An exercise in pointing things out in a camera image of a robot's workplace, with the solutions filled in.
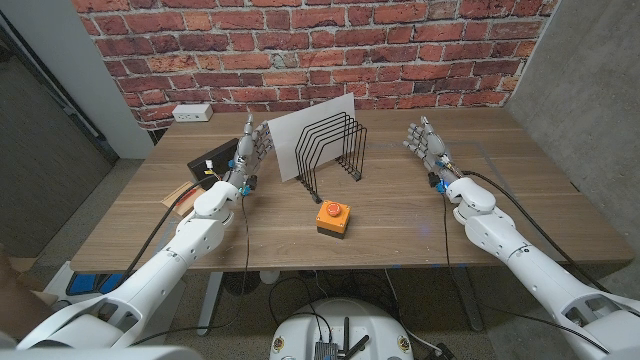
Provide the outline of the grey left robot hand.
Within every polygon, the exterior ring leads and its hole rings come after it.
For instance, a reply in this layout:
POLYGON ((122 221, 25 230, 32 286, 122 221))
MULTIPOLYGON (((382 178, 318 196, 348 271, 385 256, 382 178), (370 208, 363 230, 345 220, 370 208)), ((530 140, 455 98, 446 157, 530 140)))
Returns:
POLYGON ((253 115, 249 114, 233 157, 234 164, 223 180, 237 188, 243 187, 251 176, 257 174, 261 162, 273 148, 268 122, 255 125, 253 115))

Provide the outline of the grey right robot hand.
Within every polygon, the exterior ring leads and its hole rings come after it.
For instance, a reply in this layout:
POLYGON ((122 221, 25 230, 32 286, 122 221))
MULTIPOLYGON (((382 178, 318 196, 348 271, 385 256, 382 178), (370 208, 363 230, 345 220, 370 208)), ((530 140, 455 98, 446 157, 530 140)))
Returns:
POLYGON ((421 160, 431 177, 437 176, 440 181, 450 184, 464 176, 426 116, 420 118, 419 124, 409 125, 403 145, 421 160))

